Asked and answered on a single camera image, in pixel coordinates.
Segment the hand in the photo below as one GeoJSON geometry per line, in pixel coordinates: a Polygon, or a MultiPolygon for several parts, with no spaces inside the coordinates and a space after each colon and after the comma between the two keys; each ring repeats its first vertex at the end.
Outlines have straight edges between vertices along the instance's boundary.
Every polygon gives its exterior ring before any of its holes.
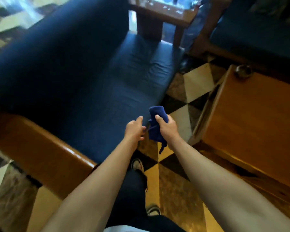
{"type": "Polygon", "coordinates": [[[177,130],[177,125],[175,120],[173,120],[173,118],[170,115],[167,115],[169,122],[166,123],[162,117],[160,117],[159,115],[156,115],[156,121],[159,123],[160,125],[160,132],[163,136],[163,138],[167,141],[168,146],[172,148],[172,144],[174,142],[174,140],[177,139],[181,139],[178,130],[177,130]]]}
{"type": "Polygon", "coordinates": [[[146,127],[142,126],[143,116],[140,116],[133,121],[130,121],[125,130],[125,138],[137,143],[138,141],[143,141],[146,127]]]}

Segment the person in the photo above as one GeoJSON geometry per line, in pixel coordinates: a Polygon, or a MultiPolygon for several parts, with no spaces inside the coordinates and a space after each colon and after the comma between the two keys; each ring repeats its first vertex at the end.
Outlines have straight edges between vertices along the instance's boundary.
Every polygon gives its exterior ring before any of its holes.
{"type": "MultiPolygon", "coordinates": [[[[225,232],[288,231],[290,219],[257,190],[188,145],[171,116],[156,116],[162,136],[177,155],[201,199],[225,232]]],[[[143,117],[127,124],[123,140],[61,204],[42,232],[183,231],[145,209],[147,179],[139,160],[127,171],[145,127],[143,117]]]]}

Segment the foot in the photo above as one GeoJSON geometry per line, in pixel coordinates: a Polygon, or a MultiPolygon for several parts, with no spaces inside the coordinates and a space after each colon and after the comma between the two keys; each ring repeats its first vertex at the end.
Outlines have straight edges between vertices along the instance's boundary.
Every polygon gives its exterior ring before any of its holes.
{"type": "Polygon", "coordinates": [[[146,212],[147,212],[147,216],[149,217],[161,215],[160,208],[157,205],[152,205],[151,207],[147,209],[146,212]]]}
{"type": "Polygon", "coordinates": [[[141,170],[144,173],[143,163],[140,159],[134,159],[131,163],[131,168],[134,170],[141,170]]]}

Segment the forearm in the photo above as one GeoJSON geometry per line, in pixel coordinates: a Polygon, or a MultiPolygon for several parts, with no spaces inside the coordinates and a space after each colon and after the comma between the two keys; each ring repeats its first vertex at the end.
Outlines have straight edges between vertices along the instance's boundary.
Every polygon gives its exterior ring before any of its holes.
{"type": "Polygon", "coordinates": [[[42,231],[103,231],[134,146],[131,139],[123,139],[107,159],[63,201],[42,231]]]}
{"type": "Polygon", "coordinates": [[[172,148],[224,231],[290,231],[290,219],[242,179],[182,139],[175,139],[172,148]]]}

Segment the microfiber cloth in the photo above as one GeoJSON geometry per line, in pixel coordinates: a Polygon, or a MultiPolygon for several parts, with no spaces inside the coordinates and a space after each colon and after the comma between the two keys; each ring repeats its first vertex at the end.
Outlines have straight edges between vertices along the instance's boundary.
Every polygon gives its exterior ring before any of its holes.
{"type": "Polygon", "coordinates": [[[156,121],[155,115],[159,115],[160,117],[162,117],[162,119],[166,123],[169,122],[169,119],[168,119],[168,116],[166,115],[166,112],[164,111],[163,106],[151,107],[149,108],[149,113],[151,115],[151,119],[149,120],[150,128],[148,129],[148,136],[149,136],[149,139],[154,140],[155,142],[161,142],[161,149],[159,151],[159,154],[161,154],[163,149],[166,147],[167,142],[161,135],[160,125],[156,121]]]}

